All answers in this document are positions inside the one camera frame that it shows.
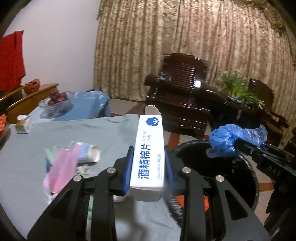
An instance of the white cardboard box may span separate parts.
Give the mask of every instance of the white cardboard box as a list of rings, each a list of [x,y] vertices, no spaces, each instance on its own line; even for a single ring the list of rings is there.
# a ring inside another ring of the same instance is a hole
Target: white cardboard box
[[[32,117],[26,115],[19,115],[15,129],[17,133],[28,134],[32,130],[33,121]]]
[[[135,200],[159,201],[165,183],[165,152],[163,123],[155,106],[148,105],[140,115],[130,190]]]

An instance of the blue tablecloth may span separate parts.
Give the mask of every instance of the blue tablecloth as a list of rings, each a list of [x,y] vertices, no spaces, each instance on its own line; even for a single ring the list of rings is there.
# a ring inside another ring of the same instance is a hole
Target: blue tablecloth
[[[109,95],[101,91],[79,92],[71,99],[71,103],[74,105],[73,109],[63,116],[52,119],[42,119],[40,118],[40,114],[43,110],[40,107],[35,108],[29,116],[32,117],[33,123],[109,117],[110,107],[108,100]]]

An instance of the glass bowl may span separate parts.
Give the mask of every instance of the glass bowl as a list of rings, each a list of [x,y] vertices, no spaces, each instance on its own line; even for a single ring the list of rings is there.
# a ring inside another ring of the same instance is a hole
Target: glass bowl
[[[71,99],[74,97],[74,93],[71,91],[66,91],[67,100],[62,102],[56,103],[52,106],[47,106],[48,102],[50,101],[50,97],[47,97],[44,100],[41,100],[38,103],[38,106],[43,109],[40,114],[40,118],[42,119],[50,119],[62,116],[69,112],[73,108],[73,104],[71,103]]]

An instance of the robotic arm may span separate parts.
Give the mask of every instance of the robotic arm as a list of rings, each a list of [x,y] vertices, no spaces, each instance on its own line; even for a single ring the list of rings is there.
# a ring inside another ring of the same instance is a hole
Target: robotic arm
[[[252,150],[259,155],[253,146],[246,147],[247,144],[242,143],[238,149],[245,152],[244,148],[248,148],[247,153]],[[267,230],[223,176],[206,180],[185,167],[181,159],[172,158],[168,147],[165,153],[168,188],[175,195],[185,195],[180,241],[270,240]],[[126,157],[117,159],[113,167],[96,177],[74,176],[37,220],[27,240],[85,241],[89,198],[94,195],[91,240],[116,241],[113,195],[126,194],[125,177],[131,172],[132,157],[130,146]],[[210,213],[205,212],[204,195],[209,198]],[[210,217],[210,224],[206,222],[206,215]]]
[[[269,213],[264,227],[272,241],[294,240],[296,237],[296,158],[273,145],[264,149],[237,139],[234,147],[252,156],[257,169],[275,181],[274,192],[269,200]]]

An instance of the pink plastic bag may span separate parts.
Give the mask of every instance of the pink plastic bag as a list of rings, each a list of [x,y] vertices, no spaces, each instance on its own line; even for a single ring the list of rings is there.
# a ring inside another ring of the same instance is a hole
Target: pink plastic bag
[[[80,145],[71,150],[60,149],[50,171],[43,180],[43,187],[51,193],[59,193],[76,173]]]

